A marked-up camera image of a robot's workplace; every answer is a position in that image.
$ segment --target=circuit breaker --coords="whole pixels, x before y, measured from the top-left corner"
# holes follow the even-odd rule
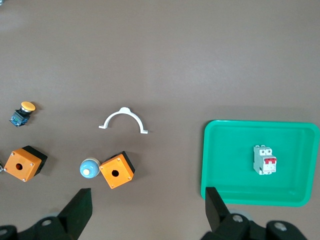
[[[265,145],[253,147],[253,168],[259,175],[270,175],[277,171],[277,158],[272,155],[272,149]]]

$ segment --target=orange box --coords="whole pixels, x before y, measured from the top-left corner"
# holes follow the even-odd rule
[[[135,174],[125,151],[107,159],[101,164],[100,171],[112,189],[131,181]]]
[[[40,172],[46,160],[46,155],[31,146],[25,146],[12,151],[3,170],[27,182]]]

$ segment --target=white plastic arch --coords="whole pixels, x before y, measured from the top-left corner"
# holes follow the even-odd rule
[[[108,124],[110,122],[110,120],[115,116],[115,115],[119,115],[119,114],[127,114],[131,117],[133,117],[137,123],[139,124],[140,127],[140,133],[141,134],[148,134],[148,130],[144,130],[144,125],[142,124],[142,121],[140,120],[140,118],[135,115],[133,112],[130,111],[130,109],[128,107],[122,107],[120,108],[119,111],[112,113],[110,116],[108,116],[108,118],[105,120],[104,124],[99,126],[100,129],[106,129],[108,127]]]

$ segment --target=light blue round object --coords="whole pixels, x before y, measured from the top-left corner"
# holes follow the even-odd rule
[[[86,179],[92,179],[100,172],[100,162],[91,157],[84,160],[80,165],[80,173]]]

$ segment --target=green tray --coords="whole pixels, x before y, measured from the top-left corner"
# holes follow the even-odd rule
[[[214,120],[204,131],[201,195],[216,187],[227,204],[300,207],[312,191],[320,132],[302,122]],[[259,175],[255,145],[272,149],[276,172]]]

